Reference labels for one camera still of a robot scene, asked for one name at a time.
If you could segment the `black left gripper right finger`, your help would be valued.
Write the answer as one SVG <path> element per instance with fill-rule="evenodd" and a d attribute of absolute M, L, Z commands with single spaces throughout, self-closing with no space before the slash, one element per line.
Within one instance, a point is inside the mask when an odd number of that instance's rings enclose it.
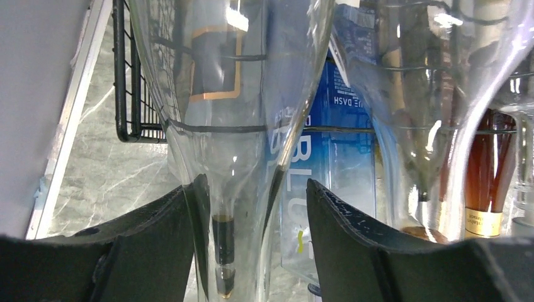
<path fill-rule="evenodd" d="M 532 301 L 533 239 L 451 245 L 391 228 L 313 179 L 307 212 L 324 301 Z"/>

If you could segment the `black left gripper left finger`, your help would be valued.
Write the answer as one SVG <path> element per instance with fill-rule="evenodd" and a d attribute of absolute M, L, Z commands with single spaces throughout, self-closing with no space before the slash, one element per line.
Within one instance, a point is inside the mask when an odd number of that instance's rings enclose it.
<path fill-rule="evenodd" d="M 155 201 L 71 236 L 1 237 L 2 301 L 183 301 L 193 258 L 188 207 L 199 175 Z"/>

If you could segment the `clear bottle with dark label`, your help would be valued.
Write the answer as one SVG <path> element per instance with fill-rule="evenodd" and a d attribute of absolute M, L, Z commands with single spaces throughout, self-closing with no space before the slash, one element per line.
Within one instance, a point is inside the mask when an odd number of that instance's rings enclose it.
<path fill-rule="evenodd" d="M 130 1 L 186 186 L 200 301 L 267 301 L 272 222 L 326 59 L 333 1 Z"/>

